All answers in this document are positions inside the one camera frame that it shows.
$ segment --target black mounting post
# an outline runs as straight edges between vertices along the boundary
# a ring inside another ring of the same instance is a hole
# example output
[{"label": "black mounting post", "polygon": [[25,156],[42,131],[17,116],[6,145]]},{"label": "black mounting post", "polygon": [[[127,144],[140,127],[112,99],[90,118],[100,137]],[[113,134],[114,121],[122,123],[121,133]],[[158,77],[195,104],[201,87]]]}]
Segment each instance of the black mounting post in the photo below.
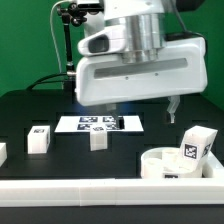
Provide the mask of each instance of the black mounting post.
[{"label": "black mounting post", "polygon": [[61,16],[64,26],[66,57],[67,57],[66,70],[67,72],[71,72],[74,71],[74,63],[72,59],[72,45],[71,45],[70,26],[69,26],[70,14],[67,12],[67,10],[61,8],[58,8],[58,14]]},{"label": "black mounting post", "polygon": [[78,27],[82,23],[87,21],[85,18],[87,13],[97,14],[100,11],[103,11],[103,8],[99,4],[80,4],[77,6],[76,3],[71,3],[67,8],[61,8],[59,5],[57,8],[58,15],[62,18],[64,33],[65,33],[65,45],[66,45],[66,57],[67,64],[66,70],[67,74],[74,74],[74,63],[72,59],[72,45],[70,37],[70,23]]}]

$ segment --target white container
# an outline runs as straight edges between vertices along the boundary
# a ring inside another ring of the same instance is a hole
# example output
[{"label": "white container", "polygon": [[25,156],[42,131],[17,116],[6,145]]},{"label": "white container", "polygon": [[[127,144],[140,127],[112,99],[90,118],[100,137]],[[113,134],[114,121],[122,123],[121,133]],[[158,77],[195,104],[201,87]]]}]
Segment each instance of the white container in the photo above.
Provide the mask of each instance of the white container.
[{"label": "white container", "polygon": [[[162,156],[164,154],[163,151],[165,153],[167,153],[168,151],[177,153],[179,150],[180,149],[173,148],[173,147],[162,147],[162,148],[150,149],[146,151],[145,153],[143,153],[141,156],[141,177],[143,179],[149,178],[149,176],[146,176],[145,165],[144,165],[147,159],[157,158],[157,159],[161,159],[162,161]],[[165,164],[163,163],[164,169],[163,169],[161,178],[201,178],[202,177],[202,167],[194,171],[191,171],[184,167],[175,168],[175,166],[173,166],[173,170],[169,170],[169,169],[166,169],[167,160],[165,161],[166,161]]]}]

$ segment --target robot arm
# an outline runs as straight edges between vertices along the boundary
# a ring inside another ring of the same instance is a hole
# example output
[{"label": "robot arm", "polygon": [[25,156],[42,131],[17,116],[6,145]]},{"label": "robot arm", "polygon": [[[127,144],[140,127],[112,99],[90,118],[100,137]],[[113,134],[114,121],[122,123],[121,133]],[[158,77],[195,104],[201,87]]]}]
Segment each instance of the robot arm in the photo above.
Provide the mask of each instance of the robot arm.
[{"label": "robot arm", "polygon": [[205,89],[204,39],[165,41],[163,27],[164,13],[173,12],[173,4],[180,8],[184,2],[184,11],[203,0],[197,4],[194,0],[75,2],[72,24],[85,25],[85,38],[78,44],[84,57],[76,79],[82,105],[169,97],[168,112],[173,117],[179,95]]}]

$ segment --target small white block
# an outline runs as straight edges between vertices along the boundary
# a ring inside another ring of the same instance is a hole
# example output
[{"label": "small white block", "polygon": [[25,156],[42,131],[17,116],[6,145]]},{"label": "small white block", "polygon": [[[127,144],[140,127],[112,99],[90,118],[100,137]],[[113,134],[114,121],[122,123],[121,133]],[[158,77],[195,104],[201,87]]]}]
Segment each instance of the small white block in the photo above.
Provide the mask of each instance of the small white block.
[{"label": "small white block", "polygon": [[93,124],[90,127],[91,151],[107,149],[107,129],[105,124]]},{"label": "small white block", "polygon": [[162,160],[165,170],[175,171],[179,169],[177,163],[177,157],[180,149],[178,148],[166,148],[162,150]]},{"label": "small white block", "polygon": [[178,162],[181,167],[195,170],[202,167],[208,158],[217,130],[195,126],[187,130],[181,143]]},{"label": "small white block", "polygon": [[28,134],[28,154],[46,153],[50,144],[50,126],[33,126]]},{"label": "small white block", "polygon": [[7,153],[6,153],[6,144],[0,143],[0,167],[7,159]]},{"label": "small white block", "polygon": [[163,178],[163,161],[158,158],[144,160],[144,178]]}]

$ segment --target white block with black marker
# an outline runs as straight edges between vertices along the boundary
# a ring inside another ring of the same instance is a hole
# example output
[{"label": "white block with black marker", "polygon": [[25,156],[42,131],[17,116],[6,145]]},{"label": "white block with black marker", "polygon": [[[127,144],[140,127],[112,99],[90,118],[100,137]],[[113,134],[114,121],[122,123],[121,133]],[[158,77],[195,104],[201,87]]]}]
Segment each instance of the white block with black marker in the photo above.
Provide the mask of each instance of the white block with black marker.
[{"label": "white block with black marker", "polygon": [[50,126],[33,126],[28,134],[28,154],[47,153],[50,145]]},{"label": "white block with black marker", "polygon": [[93,124],[90,127],[90,150],[107,149],[107,128],[105,124]]},{"label": "white block with black marker", "polygon": [[217,130],[194,126],[187,130],[181,143],[178,162],[189,170],[201,168],[208,158]]}]

